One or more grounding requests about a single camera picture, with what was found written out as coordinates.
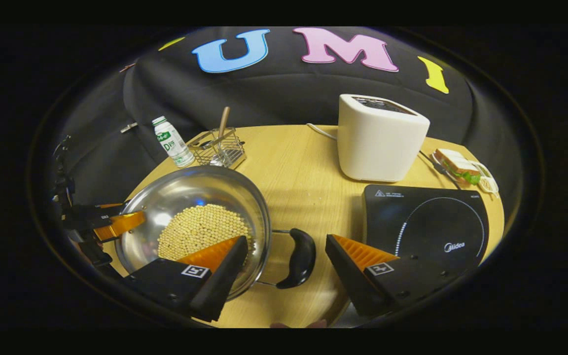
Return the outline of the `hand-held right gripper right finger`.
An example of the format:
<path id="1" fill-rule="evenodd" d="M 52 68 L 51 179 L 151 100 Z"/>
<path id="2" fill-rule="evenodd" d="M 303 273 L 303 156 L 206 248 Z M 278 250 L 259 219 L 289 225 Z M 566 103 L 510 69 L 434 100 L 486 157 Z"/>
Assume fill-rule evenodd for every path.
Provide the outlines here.
<path id="1" fill-rule="evenodd" d="M 325 253 L 357 314 L 366 318 L 419 305 L 460 277 L 419 254 L 396 256 L 336 234 L 326 235 Z"/>

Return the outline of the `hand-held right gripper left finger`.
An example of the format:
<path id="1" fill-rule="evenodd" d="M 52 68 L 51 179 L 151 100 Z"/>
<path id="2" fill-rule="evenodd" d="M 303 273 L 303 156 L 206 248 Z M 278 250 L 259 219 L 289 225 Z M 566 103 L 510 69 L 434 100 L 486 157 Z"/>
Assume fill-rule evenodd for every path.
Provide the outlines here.
<path id="1" fill-rule="evenodd" d="M 124 277 L 124 285 L 171 312 L 218 320 L 247 254 L 246 236 L 237 236 L 187 263 L 158 258 Z"/>

